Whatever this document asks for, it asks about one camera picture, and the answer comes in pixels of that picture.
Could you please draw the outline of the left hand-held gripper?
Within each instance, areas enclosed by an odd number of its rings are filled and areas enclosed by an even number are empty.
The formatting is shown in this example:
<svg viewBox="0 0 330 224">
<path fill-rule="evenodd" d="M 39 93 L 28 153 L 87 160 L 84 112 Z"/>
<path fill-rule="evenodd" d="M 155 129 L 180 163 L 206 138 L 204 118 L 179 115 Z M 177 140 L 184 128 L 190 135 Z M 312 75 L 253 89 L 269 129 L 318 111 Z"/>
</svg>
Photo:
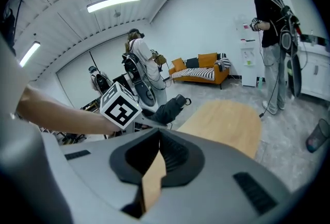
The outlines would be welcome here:
<svg viewBox="0 0 330 224">
<path fill-rule="evenodd" d="M 114 83 L 101 97 L 100 113 L 122 131 L 149 128 L 168 128 L 169 114 L 163 111 L 142 110 L 132 93 L 120 83 Z"/>
</svg>

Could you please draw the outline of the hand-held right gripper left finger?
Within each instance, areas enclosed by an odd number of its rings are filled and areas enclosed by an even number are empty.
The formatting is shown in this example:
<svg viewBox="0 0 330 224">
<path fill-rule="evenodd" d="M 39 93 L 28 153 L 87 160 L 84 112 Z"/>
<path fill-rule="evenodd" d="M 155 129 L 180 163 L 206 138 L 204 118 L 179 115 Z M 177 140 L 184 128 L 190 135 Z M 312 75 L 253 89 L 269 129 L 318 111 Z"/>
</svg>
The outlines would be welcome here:
<svg viewBox="0 0 330 224">
<path fill-rule="evenodd" d="M 119 146 L 155 132 L 147 129 L 108 140 L 59 146 L 43 133 L 46 156 L 53 176 L 71 212 L 73 224 L 158 224 L 145 214 L 140 219 L 121 211 L 135 198 L 138 187 L 124 183 L 110 167 L 110 156 Z"/>
</svg>

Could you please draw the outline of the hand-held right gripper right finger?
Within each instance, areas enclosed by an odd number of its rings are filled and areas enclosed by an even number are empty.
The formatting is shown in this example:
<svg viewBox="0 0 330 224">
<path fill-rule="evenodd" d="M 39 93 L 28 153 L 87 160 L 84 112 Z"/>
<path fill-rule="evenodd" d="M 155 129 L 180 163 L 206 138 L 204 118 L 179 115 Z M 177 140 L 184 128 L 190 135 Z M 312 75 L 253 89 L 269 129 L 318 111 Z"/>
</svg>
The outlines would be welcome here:
<svg viewBox="0 0 330 224">
<path fill-rule="evenodd" d="M 290 196 L 280 179 L 233 147 L 171 130 L 160 130 L 159 139 L 166 176 L 147 224 L 267 222 Z"/>
</svg>

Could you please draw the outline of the black umbrella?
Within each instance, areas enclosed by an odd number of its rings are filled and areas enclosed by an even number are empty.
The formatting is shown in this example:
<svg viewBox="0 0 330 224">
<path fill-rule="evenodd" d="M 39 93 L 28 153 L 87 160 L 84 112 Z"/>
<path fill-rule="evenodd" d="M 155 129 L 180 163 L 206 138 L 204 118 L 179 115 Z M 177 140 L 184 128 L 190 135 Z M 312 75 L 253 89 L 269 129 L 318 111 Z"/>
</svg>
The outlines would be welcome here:
<svg viewBox="0 0 330 224">
<path fill-rule="evenodd" d="M 166 104 L 160 106 L 157 111 L 149 116 L 149 119 L 161 124 L 173 122 L 185 106 L 192 103 L 190 98 L 185 98 L 181 94 L 170 99 Z"/>
</svg>

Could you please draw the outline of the grey backpack rig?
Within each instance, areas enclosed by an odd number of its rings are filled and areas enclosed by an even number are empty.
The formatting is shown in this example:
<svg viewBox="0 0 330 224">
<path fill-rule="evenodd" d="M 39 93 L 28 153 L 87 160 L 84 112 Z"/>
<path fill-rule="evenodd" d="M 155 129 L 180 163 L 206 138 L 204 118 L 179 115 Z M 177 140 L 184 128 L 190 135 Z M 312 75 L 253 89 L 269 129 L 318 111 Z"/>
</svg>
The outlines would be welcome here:
<svg viewBox="0 0 330 224">
<path fill-rule="evenodd" d="M 281 16 L 284 26 L 280 30 L 279 46 L 289 56 L 288 78 L 289 87 L 294 97 L 299 97 L 302 87 L 302 71 L 298 56 L 298 35 L 301 34 L 300 21 L 290 7 L 281 5 Z"/>
<path fill-rule="evenodd" d="M 124 53 L 122 55 L 124 68 L 128 74 L 140 100 L 148 107 L 156 104 L 154 93 L 150 86 L 145 83 L 146 68 L 134 53 Z"/>
</svg>

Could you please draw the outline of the black glass-door cabinet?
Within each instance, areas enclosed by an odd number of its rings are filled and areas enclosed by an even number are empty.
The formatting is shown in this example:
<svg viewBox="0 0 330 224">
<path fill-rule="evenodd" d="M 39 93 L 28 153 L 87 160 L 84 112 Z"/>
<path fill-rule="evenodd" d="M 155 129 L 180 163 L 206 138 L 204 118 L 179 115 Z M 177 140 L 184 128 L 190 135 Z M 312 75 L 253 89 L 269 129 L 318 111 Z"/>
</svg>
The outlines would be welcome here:
<svg viewBox="0 0 330 224">
<path fill-rule="evenodd" d="M 129 87 L 129 84 L 125 78 L 125 74 L 122 74 L 122 75 L 114 78 L 112 81 L 113 81 L 113 83 L 118 82 L 119 84 L 121 84 L 124 87 Z"/>
</svg>

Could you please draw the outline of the small orange cushion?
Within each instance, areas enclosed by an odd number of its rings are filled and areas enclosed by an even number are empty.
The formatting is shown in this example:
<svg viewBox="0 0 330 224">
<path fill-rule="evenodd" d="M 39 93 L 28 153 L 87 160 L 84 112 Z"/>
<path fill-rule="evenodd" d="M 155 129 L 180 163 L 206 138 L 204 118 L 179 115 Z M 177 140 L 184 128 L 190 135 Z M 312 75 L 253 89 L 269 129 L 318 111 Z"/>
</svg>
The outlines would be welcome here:
<svg viewBox="0 0 330 224">
<path fill-rule="evenodd" d="M 186 65 L 184 64 L 184 61 L 182 60 L 182 58 L 177 58 L 177 59 L 173 60 L 172 64 L 174 65 L 176 72 L 185 70 L 187 68 Z"/>
</svg>

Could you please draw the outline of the wooden table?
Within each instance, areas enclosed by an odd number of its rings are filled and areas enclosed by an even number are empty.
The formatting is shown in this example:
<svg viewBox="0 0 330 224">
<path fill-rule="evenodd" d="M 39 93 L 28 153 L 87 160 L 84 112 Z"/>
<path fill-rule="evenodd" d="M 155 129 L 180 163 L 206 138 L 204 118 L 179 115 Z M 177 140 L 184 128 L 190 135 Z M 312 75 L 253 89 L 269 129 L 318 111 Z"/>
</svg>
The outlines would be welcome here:
<svg viewBox="0 0 330 224">
<path fill-rule="evenodd" d="M 257 111 L 246 104 L 213 100 L 199 107 L 178 131 L 229 145 L 254 158 L 261 138 L 261 120 Z M 158 152 L 142 178 L 143 212 L 159 199 L 165 175 L 166 165 Z"/>
</svg>

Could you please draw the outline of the orange sofa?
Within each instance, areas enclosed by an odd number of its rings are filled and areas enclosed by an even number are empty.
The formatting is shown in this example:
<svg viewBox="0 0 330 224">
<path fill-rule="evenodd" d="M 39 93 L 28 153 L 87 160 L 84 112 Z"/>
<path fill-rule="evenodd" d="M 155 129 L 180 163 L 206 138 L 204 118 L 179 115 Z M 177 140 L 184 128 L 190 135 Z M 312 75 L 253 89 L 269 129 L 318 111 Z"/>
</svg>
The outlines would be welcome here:
<svg viewBox="0 0 330 224">
<path fill-rule="evenodd" d="M 225 53 L 221 53 L 218 54 L 217 56 L 217 60 L 227 57 Z M 211 81 L 211 80 L 206 80 L 203 78 L 198 78 L 198 77 L 180 77 L 180 78 L 171 78 L 171 74 L 175 73 L 175 68 L 174 65 L 172 68 L 169 69 L 169 77 L 173 80 L 173 81 L 186 81 L 186 82 L 197 82 L 197 83 L 210 83 L 210 84 L 216 84 L 216 85 L 221 85 L 222 82 L 227 78 L 227 76 L 229 75 L 229 71 L 230 68 L 224 70 L 224 71 L 220 71 L 219 67 L 217 65 L 214 64 L 213 67 L 209 67 L 209 68 L 214 68 L 214 77 L 215 80 Z"/>
</svg>

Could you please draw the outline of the large orange cushion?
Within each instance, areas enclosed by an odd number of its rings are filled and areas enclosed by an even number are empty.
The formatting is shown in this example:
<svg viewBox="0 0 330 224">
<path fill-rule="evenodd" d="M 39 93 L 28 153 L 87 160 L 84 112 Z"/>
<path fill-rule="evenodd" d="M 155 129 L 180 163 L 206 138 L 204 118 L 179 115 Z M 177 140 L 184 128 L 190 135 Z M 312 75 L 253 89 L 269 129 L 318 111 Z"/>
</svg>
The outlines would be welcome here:
<svg viewBox="0 0 330 224">
<path fill-rule="evenodd" d="M 200 68 L 213 67 L 214 63 L 217 61 L 217 53 L 210 54 L 198 54 L 198 61 Z"/>
</svg>

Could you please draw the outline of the white roller blind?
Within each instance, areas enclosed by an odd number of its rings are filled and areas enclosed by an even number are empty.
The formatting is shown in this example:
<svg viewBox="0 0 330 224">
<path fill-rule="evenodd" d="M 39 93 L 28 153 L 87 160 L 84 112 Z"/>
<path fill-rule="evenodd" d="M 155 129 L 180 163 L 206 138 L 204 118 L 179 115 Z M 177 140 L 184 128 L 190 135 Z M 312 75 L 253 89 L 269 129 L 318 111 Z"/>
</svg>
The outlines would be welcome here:
<svg viewBox="0 0 330 224">
<path fill-rule="evenodd" d="M 64 92 L 73 107 L 80 109 L 99 97 L 91 86 L 91 77 L 88 71 L 94 65 L 89 53 L 74 59 L 62 68 L 57 76 Z"/>
<path fill-rule="evenodd" d="M 122 55 L 125 53 L 124 43 L 126 41 L 127 36 L 118 37 L 91 51 L 96 67 L 104 72 L 110 80 L 125 74 Z"/>
</svg>

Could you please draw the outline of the white water dispenser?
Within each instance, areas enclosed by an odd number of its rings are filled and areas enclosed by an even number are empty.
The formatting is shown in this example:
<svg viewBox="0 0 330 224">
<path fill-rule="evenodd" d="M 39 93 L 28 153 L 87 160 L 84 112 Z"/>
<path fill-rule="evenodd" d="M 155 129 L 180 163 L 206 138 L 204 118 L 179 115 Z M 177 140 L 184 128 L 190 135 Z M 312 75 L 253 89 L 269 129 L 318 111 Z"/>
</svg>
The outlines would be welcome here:
<svg viewBox="0 0 330 224">
<path fill-rule="evenodd" d="M 246 87 L 256 87 L 257 66 L 256 66 L 256 40 L 250 29 L 250 21 L 243 14 L 238 14 L 234 18 L 237 31 L 238 47 L 241 57 L 241 77 L 242 85 Z"/>
</svg>

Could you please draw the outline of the black mesh waste bin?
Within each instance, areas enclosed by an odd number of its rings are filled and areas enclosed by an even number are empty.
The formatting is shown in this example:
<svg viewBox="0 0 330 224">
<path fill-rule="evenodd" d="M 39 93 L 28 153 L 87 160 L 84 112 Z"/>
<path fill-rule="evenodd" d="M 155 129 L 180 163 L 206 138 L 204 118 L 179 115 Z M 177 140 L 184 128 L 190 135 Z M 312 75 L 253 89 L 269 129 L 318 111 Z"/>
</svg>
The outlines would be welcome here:
<svg viewBox="0 0 330 224">
<path fill-rule="evenodd" d="M 330 124 L 325 119 L 320 119 L 310 136 L 306 139 L 305 145 L 310 153 L 314 153 L 328 139 L 330 139 Z"/>
</svg>

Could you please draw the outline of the long ceiling light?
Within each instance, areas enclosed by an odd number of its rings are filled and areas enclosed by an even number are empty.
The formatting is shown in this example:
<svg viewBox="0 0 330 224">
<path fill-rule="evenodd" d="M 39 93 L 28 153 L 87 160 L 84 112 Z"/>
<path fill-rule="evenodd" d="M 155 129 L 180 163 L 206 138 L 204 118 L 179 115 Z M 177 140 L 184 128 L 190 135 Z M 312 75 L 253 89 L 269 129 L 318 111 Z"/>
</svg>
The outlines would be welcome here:
<svg viewBox="0 0 330 224">
<path fill-rule="evenodd" d="M 120 5 L 123 3 L 136 2 L 136 1 L 140 1 L 140 0 L 102 0 L 89 4 L 87 6 L 87 10 L 89 13 L 92 13 L 106 7 Z"/>
<path fill-rule="evenodd" d="M 40 47 L 41 43 L 38 41 L 33 42 L 31 47 L 28 49 L 24 57 L 20 61 L 20 66 L 24 67 L 25 64 L 28 62 L 28 60 L 31 58 L 31 56 L 38 50 Z"/>
</svg>

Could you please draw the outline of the white cabinet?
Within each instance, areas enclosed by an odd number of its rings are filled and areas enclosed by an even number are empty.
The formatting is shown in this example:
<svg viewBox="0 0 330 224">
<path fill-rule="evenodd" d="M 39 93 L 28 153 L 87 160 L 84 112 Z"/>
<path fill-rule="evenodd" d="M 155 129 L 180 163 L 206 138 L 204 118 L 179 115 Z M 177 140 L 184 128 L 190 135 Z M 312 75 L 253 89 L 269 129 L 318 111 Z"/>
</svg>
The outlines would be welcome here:
<svg viewBox="0 0 330 224">
<path fill-rule="evenodd" d="M 301 93 L 330 101 L 330 53 L 324 46 L 299 43 Z"/>
</svg>

